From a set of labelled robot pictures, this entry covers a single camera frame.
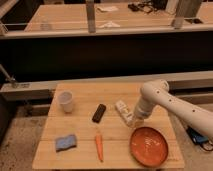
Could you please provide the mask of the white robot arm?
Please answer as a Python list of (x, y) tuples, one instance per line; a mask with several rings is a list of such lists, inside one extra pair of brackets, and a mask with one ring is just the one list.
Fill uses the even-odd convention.
[(160, 105), (213, 141), (213, 112), (171, 95), (166, 80), (158, 79), (143, 83), (140, 94), (134, 109), (134, 118), (147, 119), (154, 107)]

